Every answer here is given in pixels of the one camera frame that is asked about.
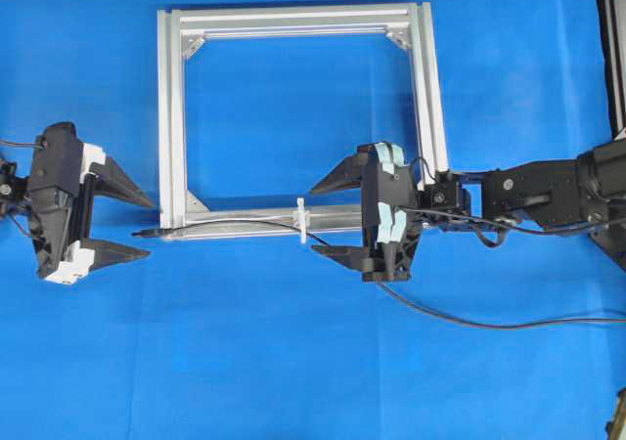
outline aluminum frame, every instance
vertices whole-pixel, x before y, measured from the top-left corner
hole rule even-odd
[[[298,225],[296,207],[211,212],[187,188],[185,62],[206,41],[254,37],[381,33],[406,51],[411,61],[418,152],[431,172],[447,171],[439,75],[429,3],[302,6],[159,11],[158,124],[160,226],[180,228],[206,221],[252,219]],[[425,174],[424,183],[433,181]],[[313,233],[361,229],[361,207],[306,207]],[[195,226],[169,240],[203,240],[285,235],[295,232],[267,224],[224,223]]]

